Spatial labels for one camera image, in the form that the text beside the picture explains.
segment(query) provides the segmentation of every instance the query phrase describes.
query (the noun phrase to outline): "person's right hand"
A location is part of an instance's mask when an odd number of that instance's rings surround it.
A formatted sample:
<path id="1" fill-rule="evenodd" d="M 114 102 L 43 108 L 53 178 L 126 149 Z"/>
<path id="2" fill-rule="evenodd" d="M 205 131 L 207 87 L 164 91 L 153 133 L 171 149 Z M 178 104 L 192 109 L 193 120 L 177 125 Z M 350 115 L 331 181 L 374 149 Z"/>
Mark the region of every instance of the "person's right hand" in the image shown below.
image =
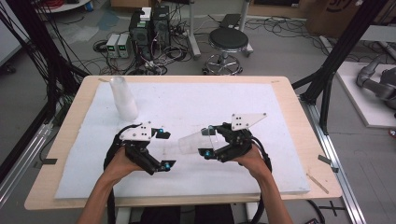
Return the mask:
<path id="1" fill-rule="evenodd" d="M 271 174 L 262 159 L 262 154 L 254 144 L 252 144 L 252 149 L 247 154 L 233 160 L 245 166 L 249 170 L 250 174 L 256 179 Z"/>

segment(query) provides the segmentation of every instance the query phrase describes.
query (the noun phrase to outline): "computer tower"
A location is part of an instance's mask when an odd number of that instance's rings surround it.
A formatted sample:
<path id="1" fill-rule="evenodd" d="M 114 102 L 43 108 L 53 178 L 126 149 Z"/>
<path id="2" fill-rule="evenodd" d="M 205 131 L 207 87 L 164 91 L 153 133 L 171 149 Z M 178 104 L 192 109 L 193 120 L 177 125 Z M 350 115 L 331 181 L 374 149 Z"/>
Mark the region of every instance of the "computer tower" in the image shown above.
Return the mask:
<path id="1" fill-rule="evenodd" d="M 137 54 L 151 61 L 151 45 L 153 41 L 152 21 L 140 20 L 141 10 L 137 10 L 131 17 L 129 24 L 129 33 L 133 41 L 133 49 Z"/>
<path id="2" fill-rule="evenodd" d="M 169 6 L 155 7 L 152 15 L 152 21 L 157 40 L 157 47 L 164 49 L 170 46 Z"/>

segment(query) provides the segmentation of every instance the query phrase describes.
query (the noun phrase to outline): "hand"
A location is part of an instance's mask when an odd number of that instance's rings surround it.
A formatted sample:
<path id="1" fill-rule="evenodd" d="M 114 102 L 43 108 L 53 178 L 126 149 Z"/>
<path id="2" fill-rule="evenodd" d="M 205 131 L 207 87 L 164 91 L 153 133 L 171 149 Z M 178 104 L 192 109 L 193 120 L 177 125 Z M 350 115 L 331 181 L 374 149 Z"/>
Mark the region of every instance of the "hand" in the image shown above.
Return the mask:
<path id="1" fill-rule="evenodd" d="M 245 166 L 249 170 L 250 174 L 256 179 L 271 175 L 270 170 L 262 159 L 262 154 L 254 144 L 252 144 L 252 149 L 247 154 L 235 158 L 234 161 Z"/>
<path id="2" fill-rule="evenodd" d="M 100 178 L 115 185 L 131 172 L 141 170 L 143 169 L 125 156 L 125 147 L 120 147 Z"/>

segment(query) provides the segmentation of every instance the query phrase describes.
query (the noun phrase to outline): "gray floor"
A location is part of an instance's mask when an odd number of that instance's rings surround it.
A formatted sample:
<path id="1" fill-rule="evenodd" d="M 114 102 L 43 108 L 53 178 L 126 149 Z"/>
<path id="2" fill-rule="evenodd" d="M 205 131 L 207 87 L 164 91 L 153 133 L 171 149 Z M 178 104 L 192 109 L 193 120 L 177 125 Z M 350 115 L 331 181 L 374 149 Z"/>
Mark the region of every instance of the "gray floor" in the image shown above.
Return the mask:
<path id="1" fill-rule="evenodd" d="M 100 57 L 100 54 L 92 51 L 93 43 L 105 39 L 110 32 L 126 31 L 129 25 L 128 20 L 116 18 L 107 8 L 107 4 L 102 3 L 101 6 L 91 13 L 76 9 L 73 12 L 56 15 L 58 22 L 76 21 L 84 17 L 82 21 L 74 24 L 79 27 L 100 27 L 99 32 L 90 41 L 70 45 L 81 60 Z M 207 20 L 208 17 L 196 19 L 196 24 Z M 214 22 L 207 22 L 205 25 L 205 27 L 215 26 Z M 202 29 L 200 32 L 205 33 L 212 29 Z M 313 41 L 309 38 L 279 37 L 262 27 L 255 30 L 247 28 L 246 33 L 254 53 L 249 58 L 242 53 L 236 54 L 244 66 L 244 72 L 240 76 L 285 76 L 290 82 L 294 82 L 318 70 L 326 59 L 322 50 L 314 47 Z M 167 75 L 202 74 L 201 69 L 205 59 L 215 51 L 207 45 L 207 35 L 199 35 L 197 39 L 202 57 L 197 61 L 168 65 Z M 361 45 L 354 50 L 356 55 L 361 56 L 366 53 L 369 56 L 375 54 Z M 45 83 L 27 55 L 21 51 L 11 59 L 11 62 L 17 68 L 17 72 L 15 74 L 2 72 L 0 75 L 0 162 L 15 146 L 46 102 Z M 102 62 L 97 63 L 100 67 L 105 66 Z M 95 64 L 89 65 L 88 68 L 93 74 L 100 72 Z M 300 88 L 296 92 L 304 92 L 304 89 L 305 87 Z M 387 129 L 364 126 L 337 78 L 334 79 L 332 87 L 329 133 L 367 223 L 396 222 L 396 180 L 392 175 L 392 171 L 396 169 L 396 141 L 389 137 Z M 76 220 L 79 209 L 55 211 L 24 209 L 24 201 L 38 172 L 39 170 L 32 164 L 25 173 L 0 210 L 2 223 L 70 223 Z M 329 200 L 315 200 L 315 202 L 318 206 L 331 206 Z M 344 207 L 342 199 L 333 199 L 332 203 L 341 209 Z M 286 204 L 295 223 L 305 223 L 317 217 L 315 211 L 305 201 L 290 201 Z M 235 223 L 245 221 L 242 204 L 234 204 L 233 211 Z M 349 223 L 344 210 L 336 210 L 334 213 L 333 210 L 323 208 L 321 211 L 327 223 Z M 192 214 L 183 215 L 184 223 L 191 223 Z"/>

